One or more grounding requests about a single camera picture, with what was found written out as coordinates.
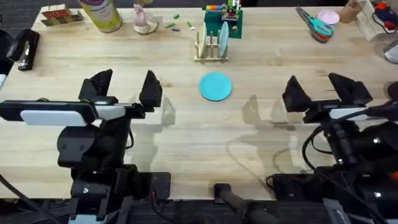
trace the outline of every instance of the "teal scissors handle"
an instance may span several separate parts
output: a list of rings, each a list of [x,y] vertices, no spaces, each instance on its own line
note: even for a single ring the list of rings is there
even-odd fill
[[[314,19],[314,17],[310,16],[310,23],[313,29],[320,35],[330,37],[333,34],[333,27],[320,21],[319,19]]]

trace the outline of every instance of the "black stapler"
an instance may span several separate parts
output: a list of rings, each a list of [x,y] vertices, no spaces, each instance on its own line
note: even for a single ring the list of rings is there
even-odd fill
[[[6,57],[13,62],[19,62],[18,70],[31,70],[39,39],[40,34],[38,32],[30,29],[21,31],[11,44]]]

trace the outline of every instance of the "wooden tabletop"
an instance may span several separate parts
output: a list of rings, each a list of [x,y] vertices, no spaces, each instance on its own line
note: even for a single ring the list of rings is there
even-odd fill
[[[321,9],[306,8],[314,15]],[[0,100],[77,100],[84,78],[112,68],[108,95],[133,102],[147,70],[154,71],[163,84],[163,105],[145,121],[133,121],[135,146],[125,163],[170,172],[172,198],[212,198],[217,182],[230,183],[244,198],[272,198],[266,176],[308,170],[300,148],[314,125],[303,124],[302,114],[287,114],[281,100],[291,75],[314,100],[336,98],[330,72],[361,80],[375,104],[385,99],[383,86],[397,79],[397,67],[379,56],[384,43],[368,42],[354,22],[337,24],[329,43],[320,44],[293,7],[244,9],[243,39],[230,39],[229,62],[200,64],[193,61],[196,33],[186,21],[200,27],[204,11],[147,11],[163,20],[147,36],[134,31],[133,9],[119,10],[124,24],[110,34],[99,32],[86,14],[84,22],[55,27],[36,20],[33,30],[41,40],[34,69],[14,67]],[[174,20],[176,13],[180,18]],[[169,22],[181,32],[165,29]],[[211,102],[199,94],[208,72],[231,79],[226,100]],[[0,173],[29,197],[70,197],[70,171],[57,165],[62,129],[1,120]],[[315,144],[329,149],[321,137]],[[311,149],[309,158],[317,166],[333,162]],[[0,197],[15,195],[0,186]]]

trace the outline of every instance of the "yellow bottle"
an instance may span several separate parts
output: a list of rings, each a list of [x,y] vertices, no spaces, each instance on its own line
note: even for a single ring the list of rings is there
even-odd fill
[[[101,32],[114,32],[123,24],[113,0],[79,0],[79,4]]]

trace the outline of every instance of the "teal disc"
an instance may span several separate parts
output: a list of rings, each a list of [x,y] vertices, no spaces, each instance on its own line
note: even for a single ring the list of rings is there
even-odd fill
[[[199,83],[200,94],[211,101],[221,101],[229,96],[232,83],[220,72],[210,72],[202,77]]]

